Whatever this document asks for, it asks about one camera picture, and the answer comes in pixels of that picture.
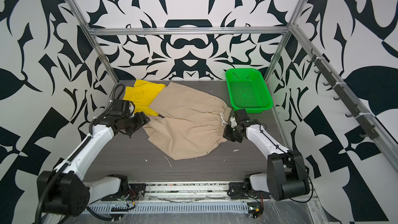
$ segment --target folded yellow cloth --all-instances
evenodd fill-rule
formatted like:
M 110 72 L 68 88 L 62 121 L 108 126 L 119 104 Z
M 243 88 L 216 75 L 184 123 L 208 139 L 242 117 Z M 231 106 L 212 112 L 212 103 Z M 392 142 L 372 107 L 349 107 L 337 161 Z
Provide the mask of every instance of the folded yellow cloth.
M 134 102 L 134 113 L 144 112 L 146 115 L 158 116 L 159 114 L 149 108 L 149 105 L 165 87 L 165 84 L 136 80 L 134 87 L 126 87 L 123 99 Z

